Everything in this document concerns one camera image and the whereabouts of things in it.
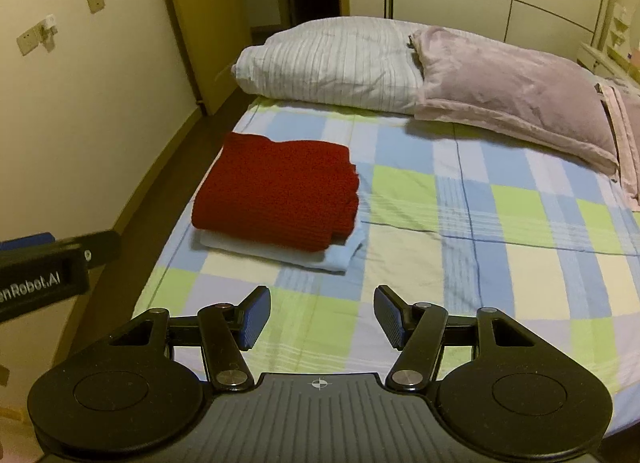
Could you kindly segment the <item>red patterned knit sweater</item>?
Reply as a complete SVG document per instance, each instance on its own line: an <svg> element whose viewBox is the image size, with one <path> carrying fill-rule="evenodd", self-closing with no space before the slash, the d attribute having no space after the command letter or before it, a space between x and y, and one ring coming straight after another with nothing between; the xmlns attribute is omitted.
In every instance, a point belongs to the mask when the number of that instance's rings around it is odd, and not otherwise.
<svg viewBox="0 0 640 463"><path fill-rule="evenodd" d="M317 253L356 228L359 177L347 146L228 134L195 195L195 228Z"/></svg>

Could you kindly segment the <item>folded light blue cloth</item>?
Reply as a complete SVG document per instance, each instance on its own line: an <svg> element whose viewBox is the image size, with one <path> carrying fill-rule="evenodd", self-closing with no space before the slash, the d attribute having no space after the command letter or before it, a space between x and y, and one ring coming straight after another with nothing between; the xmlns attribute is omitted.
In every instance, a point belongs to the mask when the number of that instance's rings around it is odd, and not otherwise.
<svg viewBox="0 0 640 463"><path fill-rule="evenodd" d="M209 249L221 249L228 253L258 257L268 259L268 261L280 261L280 263L331 273L347 271L352 257L355 256L365 238L366 234L359 219L356 220L354 231L343 243L333 243L327 249L314 253L236 239L219 232L198 231L198 239L201 244Z"/></svg>

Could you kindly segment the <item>checkered bed sheet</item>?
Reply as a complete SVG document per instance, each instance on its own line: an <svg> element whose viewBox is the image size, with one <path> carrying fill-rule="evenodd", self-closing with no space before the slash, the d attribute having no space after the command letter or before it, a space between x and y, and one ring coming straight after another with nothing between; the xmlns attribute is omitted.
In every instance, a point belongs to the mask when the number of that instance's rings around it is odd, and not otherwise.
<svg viewBox="0 0 640 463"><path fill-rule="evenodd" d="M596 374L611 431L639 420L639 218L620 186L550 151L458 125L259 99L238 131L348 146L364 239L341 275L219 252L183 212L137 301L190 316L270 288L254 373L386 374L375 287L453 315L496 307Z"/></svg>

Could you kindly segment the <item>mauve pillow far side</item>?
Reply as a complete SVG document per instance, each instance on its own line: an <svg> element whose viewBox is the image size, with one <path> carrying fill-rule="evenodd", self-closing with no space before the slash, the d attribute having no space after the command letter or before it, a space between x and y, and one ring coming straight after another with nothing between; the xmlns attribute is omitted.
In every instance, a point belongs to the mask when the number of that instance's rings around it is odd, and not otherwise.
<svg viewBox="0 0 640 463"><path fill-rule="evenodd" d="M270 99L480 127L608 176L620 165L596 84L576 63L463 30L364 16L311 21L245 48L232 74Z"/></svg>

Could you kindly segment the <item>mauve pillow near headboard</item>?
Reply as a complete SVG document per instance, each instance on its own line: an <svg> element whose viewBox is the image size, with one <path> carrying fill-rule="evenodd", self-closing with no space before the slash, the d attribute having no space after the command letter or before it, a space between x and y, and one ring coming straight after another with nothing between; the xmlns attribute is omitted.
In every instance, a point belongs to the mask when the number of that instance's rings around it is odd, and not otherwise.
<svg viewBox="0 0 640 463"><path fill-rule="evenodd" d="M597 83L601 98L608 111L617 151L617 181L625 194L625 204L639 212L639 148L627 111L623 93L615 86Z"/></svg>

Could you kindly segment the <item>white nightstand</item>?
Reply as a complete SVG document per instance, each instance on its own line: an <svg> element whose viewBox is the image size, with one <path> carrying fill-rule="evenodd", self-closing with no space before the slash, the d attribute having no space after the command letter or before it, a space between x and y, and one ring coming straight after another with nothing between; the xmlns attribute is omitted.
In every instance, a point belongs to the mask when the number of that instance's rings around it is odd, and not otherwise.
<svg viewBox="0 0 640 463"><path fill-rule="evenodd" d="M602 51L592 48L584 42L579 45L576 61L580 66L585 67L594 75L617 78L632 87L639 87L639 83L630 76L623 67L618 65Z"/></svg>

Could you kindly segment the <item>wall socket with plug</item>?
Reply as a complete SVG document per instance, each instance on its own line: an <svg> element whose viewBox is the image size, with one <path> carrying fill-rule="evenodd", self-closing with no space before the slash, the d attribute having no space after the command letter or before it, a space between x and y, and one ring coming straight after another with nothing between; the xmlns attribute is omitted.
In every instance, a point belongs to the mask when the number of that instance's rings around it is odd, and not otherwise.
<svg viewBox="0 0 640 463"><path fill-rule="evenodd" d="M16 38L17 47L22 56L27 56L39 46L43 46L47 52L50 52L55 47L54 36L57 33L58 23L55 16L49 14Z"/></svg>

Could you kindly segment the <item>wall light switch plate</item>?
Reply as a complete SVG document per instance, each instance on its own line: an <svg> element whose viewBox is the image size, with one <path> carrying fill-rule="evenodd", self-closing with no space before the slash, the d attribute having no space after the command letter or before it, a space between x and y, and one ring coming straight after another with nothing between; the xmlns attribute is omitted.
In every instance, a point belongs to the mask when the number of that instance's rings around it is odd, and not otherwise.
<svg viewBox="0 0 640 463"><path fill-rule="evenodd" d="M105 8L105 0L87 0L91 14L98 13Z"/></svg>

